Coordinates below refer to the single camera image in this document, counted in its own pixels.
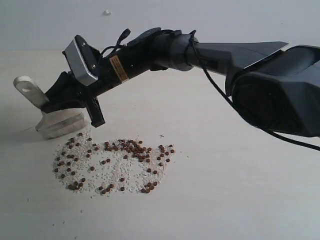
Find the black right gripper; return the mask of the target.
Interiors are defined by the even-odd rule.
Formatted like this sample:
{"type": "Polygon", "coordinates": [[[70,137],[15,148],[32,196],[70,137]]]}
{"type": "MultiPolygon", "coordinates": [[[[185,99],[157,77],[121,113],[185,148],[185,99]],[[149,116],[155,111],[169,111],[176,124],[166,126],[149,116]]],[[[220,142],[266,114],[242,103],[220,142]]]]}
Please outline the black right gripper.
{"type": "Polygon", "coordinates": [[[117,56],[122,65],[125,65],[130,51],[128,49],[119,49],[105,57],[101,56],[101,53],[96,49],[92,49],[92,51],[97,60],[98,80],[89,86],[84,86],[76,80],[69,68],[69,71],[64,71],[59,75],[53,86],[45,93],[50,101],[40,108],[42,112],[52,113],[60,110],[86,107],[93,127],[100,127],[105,124],[105,119],[96,97],[122,83],[115,67],[112,66],[110,58],[117,56]]]}

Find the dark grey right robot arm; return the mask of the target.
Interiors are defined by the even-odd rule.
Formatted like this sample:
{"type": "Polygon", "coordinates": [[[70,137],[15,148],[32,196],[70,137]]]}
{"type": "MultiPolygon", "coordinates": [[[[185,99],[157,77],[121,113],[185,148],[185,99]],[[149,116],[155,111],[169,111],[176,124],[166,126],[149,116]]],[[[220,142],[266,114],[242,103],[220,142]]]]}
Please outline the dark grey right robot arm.
{"type": "Polygon", "coordinates": [[[146,72],[194,67],[225,76],[225,94],[257,128],[302,137],[320,135],[320,49],[286,42],[200,43],[193,33],[155,27],[108,55],[76,35],[41,110],[85,108],[94,127],[105,120],[97,97],[146,72]]]}

